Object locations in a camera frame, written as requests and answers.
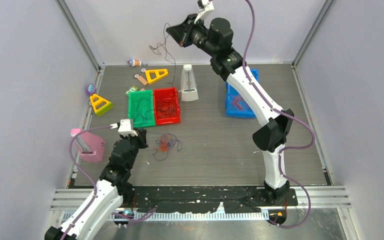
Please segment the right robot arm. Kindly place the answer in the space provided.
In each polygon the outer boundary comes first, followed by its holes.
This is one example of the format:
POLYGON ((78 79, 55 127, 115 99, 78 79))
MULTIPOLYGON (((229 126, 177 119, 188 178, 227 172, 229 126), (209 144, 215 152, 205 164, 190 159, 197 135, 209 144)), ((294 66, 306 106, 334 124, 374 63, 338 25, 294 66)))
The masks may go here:
POLYGON ((234 32, 230 22, 221 17, 214 18, 209 27, 196 13, 189 14, 166 32, 183 48, 195 45, 208 54, 213 71, 232 86, 252 109, 261 128, 252 139, 262 151, 265 165, 264 195, 271 205, 279 205, 290 189, 290 182, 281 173, 283 153, 292 120, 286 116, 292 110, 280 109, 256 81, 243 57, 233 48, 234 32))

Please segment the green plastic bin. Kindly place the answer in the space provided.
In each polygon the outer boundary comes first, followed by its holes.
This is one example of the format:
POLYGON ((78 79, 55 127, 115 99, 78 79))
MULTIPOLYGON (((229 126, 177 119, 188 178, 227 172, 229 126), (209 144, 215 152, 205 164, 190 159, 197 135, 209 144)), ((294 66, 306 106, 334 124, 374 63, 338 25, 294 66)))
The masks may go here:
POLYGON ((156 126, 153 91, 143 90, 128 95, 128 118, 135 128, 156 126))

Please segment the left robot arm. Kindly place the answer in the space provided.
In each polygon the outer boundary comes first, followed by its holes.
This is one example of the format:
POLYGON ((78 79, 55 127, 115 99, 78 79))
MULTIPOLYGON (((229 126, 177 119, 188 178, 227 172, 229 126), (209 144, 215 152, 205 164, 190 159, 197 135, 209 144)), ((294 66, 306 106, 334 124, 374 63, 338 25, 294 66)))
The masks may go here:
POLYGON ((92 240, 118 207, 133 202, 129 178, 139 150, 148 147, 146 135, 146 129, 136 127, 120 135, 92 192, 61 226, 45 232, 46 240, 92 240))

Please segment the red plastic bin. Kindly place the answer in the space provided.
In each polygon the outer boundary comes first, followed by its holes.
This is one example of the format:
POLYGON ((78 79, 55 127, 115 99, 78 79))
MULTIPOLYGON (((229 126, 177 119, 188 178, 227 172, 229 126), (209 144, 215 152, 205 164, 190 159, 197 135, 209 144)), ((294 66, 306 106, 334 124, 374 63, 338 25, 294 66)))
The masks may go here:
POLYGON ((152 93, 156 125, 179 124, 181 111, 178 90, 175 87, 156 88, 152 93))

